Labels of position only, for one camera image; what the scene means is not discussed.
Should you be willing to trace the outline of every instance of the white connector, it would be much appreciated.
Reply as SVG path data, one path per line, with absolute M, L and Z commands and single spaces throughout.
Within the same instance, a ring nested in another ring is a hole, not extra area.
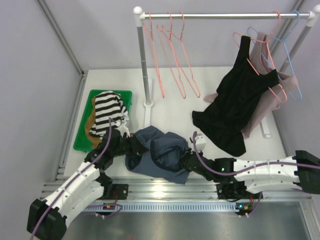
M 198 152 L 202 152 L 207 144 L 207 141 L 205 139 L 205 136 L 203 136 L 201 133 L 197 134 L 195 137 L 195 146 Z

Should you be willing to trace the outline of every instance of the white floor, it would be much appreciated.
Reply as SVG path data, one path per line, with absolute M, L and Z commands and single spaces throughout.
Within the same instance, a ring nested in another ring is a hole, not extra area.
M 216 92 L 221 79 L 228 73 L 231 67 L 194 67 L 192 69 L 201 91 L 201 97 L 197 98 L 187 80 L 183 79 L 186 89 L 186 99 L 183 99 L 169 68 L 161 68 L 160 74 L 165 90 L 165 98 L 162 98 L 158 80 L 154 69 L 148 70 L 149 78 L 154 80 L 153 84 L 153 108 L 151 124 L 159 130 L 174 132 L 184 137 L 191 146 L 189 138 L 194 131 L 200 132 L 192 123 L 191 113 L 203 111 L 209 103 L 203 101 L 207 94 Z M 145 92 L 141 69 L 109 69 L 109 70 L 90 70 L 85 83 L 85 88 L 80 103 L 79 114 L 75 123 L 75 130 L 72 136 L 71 147 L 68 153 L 64 176 L 71 176 L 80 166 L 86 157 L 86 153 L 73 149 L 75 138 L 78 132 L 80 121 L 87 103 L 89 92 L 92 89 L 101 90 L 130 90 L 132 91 L 132 106 L 130 109 L 131 132 L 136 132 L 144 125 L 144 101 Z M 284 158 L 285 153 L 276 128 L 272 114 L 267 116 L 267 122 L 271 138 L 263 138 L 259 126 L 252 132 L 250 138 L 245 140 L 246 153 L 240 158 L 245 160 L 273 160 Z M 208 138 L 204 149 L 204 156 L 208 159 L 231 157 L 223 150 L 216 147 Z M 141 174 L 127 170 L 124 163 L 124 156 L 116 157 L 113 165 L 106 170 L 109 177 L 131 177 L 131 178 L 150 178 Z M 189 178 L 201 178 L 201 176 L 191 173 Z

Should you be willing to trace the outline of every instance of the white metal pole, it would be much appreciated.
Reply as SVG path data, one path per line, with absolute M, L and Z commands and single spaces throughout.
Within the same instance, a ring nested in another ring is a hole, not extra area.
M 148 73 L 147 73 L 143 21 L 140 19 L 141 15 L 143 14 L 142 8 L 139 6 L 136 6 L 133 9 L 133 13 L 135 15 L 135 24 L 138 32 L 142 77 L 143 77 L 143 85 L 144 85 L 144 93 L 145 93 L 145 105 L 151 106 L 152 101 L 150 98 L 149 81 L 148 81 Z

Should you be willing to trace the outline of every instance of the pink hanger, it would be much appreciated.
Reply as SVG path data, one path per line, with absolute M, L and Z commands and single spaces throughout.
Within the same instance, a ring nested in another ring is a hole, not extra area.
M 265 41 L 261 41 L 261 40 L 258 40 L 258 39 L 252 38 L 252 37 L 251 37 L 250 39 L 251 39 L 251 40 L 255 40 L 255 41 L 259 42 L 259 43 L 266 44 L 266 49 L 267 49 L 268 56 L 269 56 L 269 59 L 270 59 L 270 61 L 271 61 L 271 64 L 272 64 L 272 66 L 273 66 L 273 69 L 276 69 L 275 63 L 274 63 L 274 61 L 273 61 L 273 59 L 272 59 L 272 56 L 271 56 L 271 53 L 270 53 L 269 41 L 270 41 L 272 35 L 275 33 L 276 29 L 279 27 L 280 23 L 281 23 L 281 15 L 280 15 L 280 13 L 279 13 L 278 11 L 273 11 L 273 12 L 278 14 L 278 16 L 279 16 L 279 21 L 278 21 L 278 23 L 276 24 L 276 26 L 275 26 L 275 28 L 273 29 L 273 31 L 271 32 L 271 34 L 267 37 L 267 39 L 266 39 Z M 237 40 L 236 40 L 236 38 L 235 38 L 235 34 L 239 35 L 240 37 L 242 37 L 242 35 L 241 35 L 239 32 L 234 32 L 233 35 L 232 35 L 233 40 L 235 41 L 236 45 L 240 48 L 240 45 L 237 43 Z M 253 64 L 250 62 L 250 60 L 249 60 L 248 58 L 247 58 L 246 60 L 248 61 L 248 63 L 250 64 L 250 66 L 253 68 L 253 70 L 256 72 L 256 74 L 257 74 L 257 75 L 260 75 L 260 73 L 256 70 L 256 68 L 255 68 L 255 67 L 253 66 Z M 285 100 L 284 100 L 284 101 L 282 101 L 282 100 L 277 96 L 277 94 L 272 90 L 271 87 L 269 87 L 269 90 L 272 92 L 272 94 L 273 94 L 281 103 L 285 103 L 285 102 L 288 100 L 287 94 L 286 94 L 284 88 L 282 87 L 282 85 L 281 85 L 280 83 L 279 83 L 278 85 L 279 85 L 279 87 L 281 88 L 281 90 L 282 90 L 282 92 L 283 92 L 283 94 L 284 94 L 284 96 L 285 96 Z
M 183 84 L 183 82 L 182 82 L 182 80 L 181 80 L 180 69 L 182 70 L 183 75 L 184 75 L 185 78 L 187 79 L 187 81 L 188 81 L 188 83 L 190 84 L 190 86 L 191 86 L 193 92 L 195 93 L 195 95 L 196 95 L 198 98 L 200 98 L 201 93 L 200 93 L 198 84 L 197 84 L 197 82 L 196 82 L 196 80 L 195 80 L 195 78 L 194 78 L 194 74 L 193 74 L 193 72 L 192 72 L 192 68 L 191 68 L 191 66 L 190 66 L 189 58 L 188 58 L 188 55 L 187 55 L 187 52 L 186 52 L 186 49 L 185 49 L 185 46 L 184 46 L 184 42 L 183 42 L 183 33 L 184 33 L 184 29 L 185 29 L 185 24 L 186 24 L 184 14 L 183 14 L 182 11 L 180 11 L 180 13 L 181 13 L 181 15 L 182 15 L 182 19 L 183 19 L 183 25 L 182 25 L 182 30 L 181 30 L 180 37 L 178 37 L 178 36 L 176 36 L 176 35 L 172 32 L 173 19 L 172 19 L 172 17 L 171 17 L 171 13 L 170 13 L 170 12 L 168 12 L 168 13 L 169 13 L 169 15 L 170 15 L 170 23 L 171 23 L 171 24 L 170 24 L 170 30 L 168 30 L 168 28 L 167 28 L 166 26 L 164 26 L 164 25 L 162 25 L 162 28 L 160 28 L 159 25 L 157 25 L 156 27 L 157 27 L 157 30 L 158 30 L 158 33 L 159 33 L 159 38 L 160 38 L 160 42 L 161 42 L 161 45 L 162 45 L 162 48 L 163 48 L 165 57 L 166 57 L 167 61 L 169 62 L 169 66 L 170 66 L 171 73 L 172 73 L 173 78 L 174 78 L 174 80 L 175 80 L 175 82 L 176 82 L 176 84 L 177 84 L 177 86 L 178 86 L 178 88 L 179 88 L 179 91 L 180 91 L 180 93 L 181 93 L 181 95 L 182 95 L 182 97 L 183 97 L 184 99 L 186 98 L 187 95 L 186 95 L 185 86 L 184 86 L 184 84 Z M 180 83 L 181 83 L 181 85 L 182 85 L 183 91 L 182 91 L 182 89 L 180 88 L 179 83 L 178 83 L 178 81 L 177 81 L 177 78 L 176 78 L 176 76 L 175 76 L 175 74 L 174 74 L 174 72 L 173 72 L 173 70 L 172 70 L 171 63 L 170 63 L 170 61 L 169 61 L 168 55 L 167 55 L 166 50 L 165 50 L 165 47 L 164 47 L 164 43 L 163 43 L 163 41 L 162 41 L 162 38 L 160 37 L 160 35 L 161 35 L 160 33 L 163 33 L 163 35 L 165 36 L 167 42 L 169 43 L 169 46 L 170 46 L 170 48 L 171 48 L 171 51 L 172 51 L 172 53 L 173 53 L 174 61 L 175 61 L 175 64 L 176 64 L 176 67 L 177 67 L 177 70 L 178 70 L 179 81 L 180 81 Z M 188 78 L 186 72 L 185 72 L 184 69 L 181 67 L 181 64 L 180 64 L 180 62 L 179 62 L 179 60 L 178 60 L 178 57 L 177 57 L 177 55 L 176 55 L 176 52 L 175 52 L 175 50 L 174 50 L 174 46 L 173 46 L 173 44 L 172 44 L 172 36 L 174 36 L 176 39 L 178 39 L 178 40 L 181 42 L 182 50 L 183 50 L 185 59 L 186 59 L 186 61 L 187 61 L 187 64 L 188 64 L 190 73 L 191 73 L 191 78 L 192 78 L 192 81 L 193 81 L 193 83 L 194 83 L 195 88 L 196 88 L 197 91 L 195 90 L 194 86 L 192 85 L 192 83 L 191 83 L 190 79 Z
M 156 72 L 156 76 L 158 78 L 158 82 L 159 82 L 159 86 L 160 86 L 160 90 L 161 90 L 161 95 L 163 98 L 165 98 L 165 90 L 164 90 L 164 85 L 162 84 L 162 80 L 160 77 L 160 70 L 159 70 L 159 63 L 158 63 L 158 56 L 157 56 L 157 50 L 156 50 L 156 45 L 155 45 L 155 39 L 154 39 L 154 34 L 152 31 L 152 20 L 151 20 L 151 14 L 149 12 L 149 19 L 150 19 L 150 30 L 148 30 L 148 27 L 145 23 L 143 23 L 143 28 L 145 31 L 145 35 L 146 35 L 146 39 L 148 41 L 148 45 L 150 47 L 150 52 L 151 52 L 151 56 L 154 62 L 154 68 L 155 68 L 155 72 Z
M 172 76 L 173 76 L 173 78 L 174 78 L 174 81 L 175 81 L 175 83 L 176 83 L 176 85 L 177 85 L 177 87 L 178 87 L 178 89 L 179 89 L 179 91 L 180 91 L 183 99 L 186 99 L 187 94 L 186 94 L 185 85 L 184 85 L 184 83 L 183 83 L 182 80 L 181 80 L 181 74 L 180 74 L 178 59 L 177 59 L 177 56 L 176 56 L 176 54 L 175 54 L 175 49 L 174 49 L 174 46 L 173 46 L 172 41 L 171 41 L 173 19 L 172 19 L 172 17 L 171 17 L 171 13 L 170 13 L 169 11 L 168 11 L 168 13 L 170 14 L 170 21 L 171 21 L 170 36 L 168 37 L 168 36 L 166 35 L 166 33 L 164 32 L 164 26 L 163 26 L 163 25 L 162 25 L 162 28 L 161 28 L 159 25 L 157 25 L 157 26 L 156 26 L 156 29 L 157 29 L 157 31 L 158 31 L 158 35 L 159 35 L 159 39 L 160 39 L 160 42 L 161 42 L 161 45 L 162 45 L 162 49 L 163 49 L 165 58 L 166 58 L 167 62 L 169 63 L 170 71 L 171 71 L 171 73 L 172 73 Z M 179 83 L 178 83 L 178 80 L 177 80 L 177 78 L 176 78 L 176 75 L 175 75 L 175 73 L 174 73 L 174 71 L 173 71 L 173 69 L 172 69 L 172 65 L 171 65 L 171 62 L 170 62 L 170 60 L 169 60 L 169 58 L 168 58 L 168 55 L 167 55 L 167 51 L 166 51 L 166 49 L 165 49 L 164 42 L 163 42 L 163 40 L 162 40 L 162 38 L 161 38 L 161 33 L 163 33 L 163 35 L 165 36 L 167 42 L 169 43 L 169 46 L 170 46 L 170 48 L 171 48 L 171 51 L 172 51 L 172 53 L 173 53 L 175 65 L 176 65 L 176 68 L 177 68 L 177 70 L 178 70 L 179 81 L 180 81 L 181 87 L 180 87 L 180 85 L 179 85 Z

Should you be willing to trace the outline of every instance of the brown cloth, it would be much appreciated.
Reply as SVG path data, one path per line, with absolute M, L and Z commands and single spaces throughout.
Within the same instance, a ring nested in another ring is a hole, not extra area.
M 92 148 L 95 149 L 98 147 L 99 143 L 101 143 L 101 139 L 99 137 L 94 137 L 90 135 L 90 129 L 95 124 L 96 121 L 96 97 L 92 98 L 92 112 L 90 116 L 88 117 L 88 120 L 86 121 L 86 124 L 84 126 L 84 133 L 87 139 L 89 139 L 90 142 L 92 142 Z

